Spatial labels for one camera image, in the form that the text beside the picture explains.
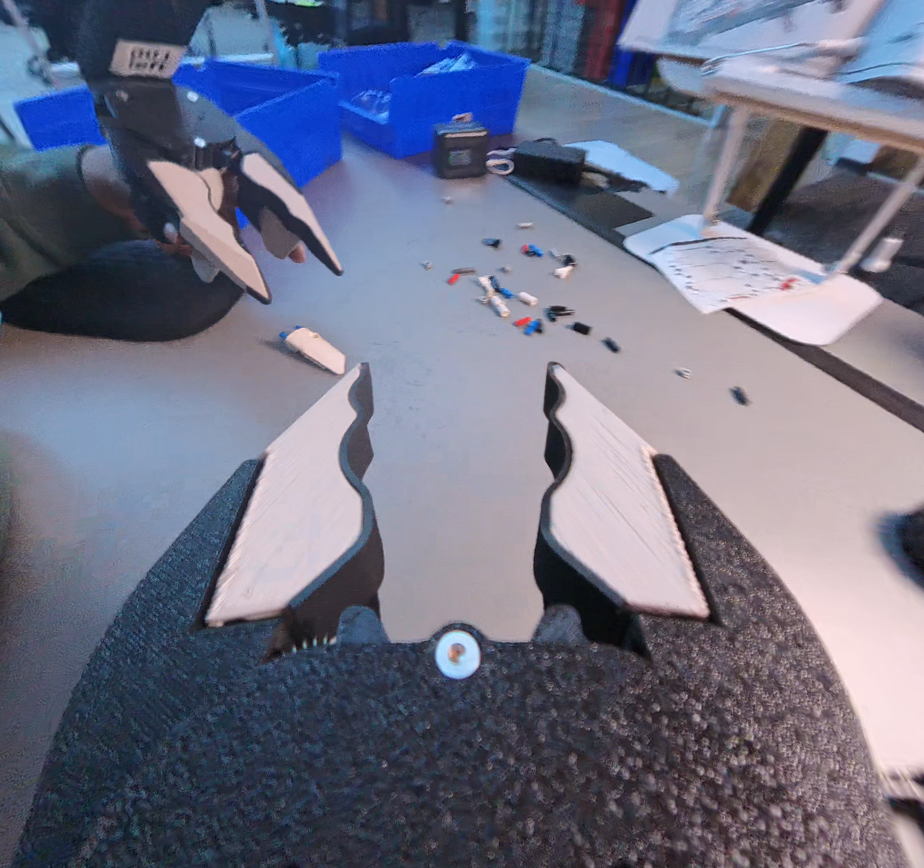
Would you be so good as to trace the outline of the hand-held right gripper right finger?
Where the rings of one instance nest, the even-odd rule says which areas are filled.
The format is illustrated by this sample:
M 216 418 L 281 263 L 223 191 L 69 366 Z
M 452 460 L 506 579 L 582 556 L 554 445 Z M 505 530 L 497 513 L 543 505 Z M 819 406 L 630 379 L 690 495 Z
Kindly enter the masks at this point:
M 615 608 L 707 620 L 710 606 L 656 469 L 658 452 L 556 362 L 547 366 L 536 583 L 547 603 L 566 578 Z

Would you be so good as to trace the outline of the person's left hand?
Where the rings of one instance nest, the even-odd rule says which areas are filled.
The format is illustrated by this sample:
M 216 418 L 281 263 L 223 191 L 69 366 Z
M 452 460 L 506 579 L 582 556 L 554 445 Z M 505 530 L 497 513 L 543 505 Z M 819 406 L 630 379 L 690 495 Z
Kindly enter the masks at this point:
M 179 240 L 157 242 L 143 227 L 133 207 L 131 191 L 108 146 L 79 146 L 74 153 L 79 179 L 89 198 L 80 208 L 79 223 L 69 241 L 74 252 L 139 240 L 158 246 L 168 255 L 192 256 L 187 244 Z

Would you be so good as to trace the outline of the white lego panel piece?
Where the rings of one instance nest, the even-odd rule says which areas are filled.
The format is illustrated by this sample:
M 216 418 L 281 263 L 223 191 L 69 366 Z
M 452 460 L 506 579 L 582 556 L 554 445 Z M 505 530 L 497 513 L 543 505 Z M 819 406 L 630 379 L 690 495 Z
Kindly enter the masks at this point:
M 309 328 L 295 326 L 297 331 L 291 337 L 291 343 L 284 347 L 307 362 L 318 366 L 334 375 L 343 376 L 346 372 L 346 356 L 325 340 L 318 332 Z

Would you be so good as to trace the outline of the sticker sheet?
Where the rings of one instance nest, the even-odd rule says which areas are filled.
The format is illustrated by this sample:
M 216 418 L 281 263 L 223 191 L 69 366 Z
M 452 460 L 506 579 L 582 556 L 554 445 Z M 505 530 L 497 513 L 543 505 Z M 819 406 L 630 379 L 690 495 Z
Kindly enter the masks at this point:
M 824 278 L 787 250 L 738 235 L 666 243 L 646 258 L 704 315 L 801 292 Z

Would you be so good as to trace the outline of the white paper sheet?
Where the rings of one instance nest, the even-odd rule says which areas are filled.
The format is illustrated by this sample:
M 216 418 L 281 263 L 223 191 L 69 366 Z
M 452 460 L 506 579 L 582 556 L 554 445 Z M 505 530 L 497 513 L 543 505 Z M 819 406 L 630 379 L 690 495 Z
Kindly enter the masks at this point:
M 679 181 L 653 164 L 638 158 L 621 146 L 605 140 L 586 140 L 565 144 L 584 154 L 585 170 L 610 179 L 638 181 L 655 192 L 674 195 Z

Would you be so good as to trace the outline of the rack of coloured bins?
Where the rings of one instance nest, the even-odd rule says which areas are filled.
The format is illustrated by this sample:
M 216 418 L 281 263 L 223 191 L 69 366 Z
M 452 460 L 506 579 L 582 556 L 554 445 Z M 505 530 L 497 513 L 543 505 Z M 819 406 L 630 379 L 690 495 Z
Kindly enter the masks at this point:
M 549 71 L 648 99 L 656 57 L 619 44 L 639 0 L 499 0 L 499 46 Z

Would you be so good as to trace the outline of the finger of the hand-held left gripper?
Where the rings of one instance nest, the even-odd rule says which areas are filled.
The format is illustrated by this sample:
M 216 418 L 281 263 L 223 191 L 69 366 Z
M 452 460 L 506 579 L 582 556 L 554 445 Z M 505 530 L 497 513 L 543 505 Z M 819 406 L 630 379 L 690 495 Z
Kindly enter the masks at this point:
M 259 302 L 271 302 L 255 259 L 220 213 L 224 184 L 216 169 L 199 172 L 179 164 L 150 164 L 148 191 L 151 230 L 191 249 L 192 268 L 201 282 L 212 283 L 223 274 Z
M 340 260 L 303 193 L 260 154 L 244 154 L 238 159 L 237 208 L 277 258 L 290 257 L 301 244 L 331 273 L 343 274 Z

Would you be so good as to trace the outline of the black battery pack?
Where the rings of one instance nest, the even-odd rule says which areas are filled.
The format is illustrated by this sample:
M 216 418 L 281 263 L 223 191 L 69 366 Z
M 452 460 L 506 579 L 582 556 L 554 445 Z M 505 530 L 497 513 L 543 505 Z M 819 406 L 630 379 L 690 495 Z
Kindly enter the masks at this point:
M 474 179 L 487 174 L 490 132 L 470 112 L 433 127 L 431 164 L 443 180 Z

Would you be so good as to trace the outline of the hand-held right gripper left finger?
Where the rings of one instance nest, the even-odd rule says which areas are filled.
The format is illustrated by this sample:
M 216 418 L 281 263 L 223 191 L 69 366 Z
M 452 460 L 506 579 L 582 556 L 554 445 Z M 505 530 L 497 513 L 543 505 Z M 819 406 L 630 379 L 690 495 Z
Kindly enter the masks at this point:
M 336 628 L 380 616 L 384 546 L 365 476 L 372 371 L 351 369 L 263 452 L 204 603 L 204 625 Z

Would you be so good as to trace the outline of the blue plastic storage bin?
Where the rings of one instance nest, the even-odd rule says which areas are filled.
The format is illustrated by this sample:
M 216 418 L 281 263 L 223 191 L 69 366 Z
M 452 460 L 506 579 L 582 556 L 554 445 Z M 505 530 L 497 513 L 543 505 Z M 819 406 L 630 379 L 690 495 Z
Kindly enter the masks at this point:
M 443 57 L 469 51 L 478 69 L 434 77 L 418 73 Z M 530 61 L 448 41 L 402 42 L 329 50 L 321 71 L 336 77 L 342 128 L 393 158 L 427 153 L 433 127 L 470 112 L 491 135 L 514 131 Z

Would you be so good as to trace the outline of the long blue plastic bin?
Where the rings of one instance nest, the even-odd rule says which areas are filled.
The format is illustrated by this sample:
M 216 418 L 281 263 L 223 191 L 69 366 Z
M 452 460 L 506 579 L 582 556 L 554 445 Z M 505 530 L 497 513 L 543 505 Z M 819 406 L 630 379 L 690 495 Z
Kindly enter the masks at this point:
M 175 82 L 213 101 L 259 138 L 299 187 L 341 158 L 333 74 L 209 60 L 181 65 Z M 85 86 L 17 100 L 13 108 L 37 150 L 104 143 Z

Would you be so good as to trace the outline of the black power adapter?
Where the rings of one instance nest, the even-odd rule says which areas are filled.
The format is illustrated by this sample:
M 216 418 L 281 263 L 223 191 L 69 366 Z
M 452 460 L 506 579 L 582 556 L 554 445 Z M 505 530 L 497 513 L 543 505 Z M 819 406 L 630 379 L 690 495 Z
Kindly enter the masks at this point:
M 510 161 L 517 178 L 574 186 L 583 177 L 587 150 L 551 138 L 526 140 L 513 147 Z

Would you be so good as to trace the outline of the scattered small lego pieces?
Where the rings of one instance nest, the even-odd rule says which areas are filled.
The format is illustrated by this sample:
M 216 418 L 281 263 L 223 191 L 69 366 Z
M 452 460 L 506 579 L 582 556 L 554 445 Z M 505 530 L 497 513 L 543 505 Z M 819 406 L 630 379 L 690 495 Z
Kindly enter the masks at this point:
M 482 244 L 491 248 L 499 248 L 501 242 L 500 238 L 485 238 Z M 546 255 L 546 252 L 537 246 L 536 243 L 525 243 L 521 247 L 521 253 L 526 257 L 534 259 Z M 548 250 L 548 256 L 552 262 L 557 265 L 551 272 L 552 276 L 557 280 L 568 278 L 578 265 L 577 260 L 572 254 L 561 255 L 558 251 L 550 249 Z M 512 290 L 502 285 L 501 281 L 495 275 L 479 275 L 476 268 L 457 268 L 448 276 L 446 283 L 449 286 L 456 285 L 464 276 L 471 276 L 474 282 L 478 284 L 481 293 L 480 297 L 477 298 L 477 302 L 482 306 L 490 307 L 491 311 L 500 319 L 508 319 L 511 315 L 509 305 L 506 301 L 519 301 L 529 308 L 537 308 L 539 306 L 539 298 L 536 295 L 529 292 L 514 293 Z M 525 316 L 514 320 L 513 325 L 522 330 L 524 335 L 531 336 L 543 332 L 543 319 L 550 324 L 554 324 L 575 315 L 574 308 L 561 305 L 548 306 L 544 308 L 543 312 L 545 314 L 544 318 Z M 573 320 L 571 323 L 566 324 L 565 328 L 584 337 L 591 335 L 593 331 L 591 325 L 581 320 Z M 618 341 L 612 336 L 603 337 L 600 339 L 600 342 L 613 354 L 619 354 L 622 351 L 622 346 L 620 346 Z M 691 371 L 685 367 L 676 367 L 674 373 L 677 377 L 685 379 L 691 377 Z M 733 397 L 734 401 L 740 405 L 747 406 L 751 402 L 746 391 L 740 386 L 732 387 L 730 389 L 730 395 Z

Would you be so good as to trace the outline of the person's left forearm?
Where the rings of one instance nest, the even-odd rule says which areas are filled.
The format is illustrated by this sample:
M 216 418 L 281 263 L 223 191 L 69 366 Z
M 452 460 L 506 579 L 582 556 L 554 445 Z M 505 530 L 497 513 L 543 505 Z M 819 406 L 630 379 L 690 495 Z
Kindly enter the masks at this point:
M 86 146 L 1 146 L 1 300 L 75 264 L 93 239 Z

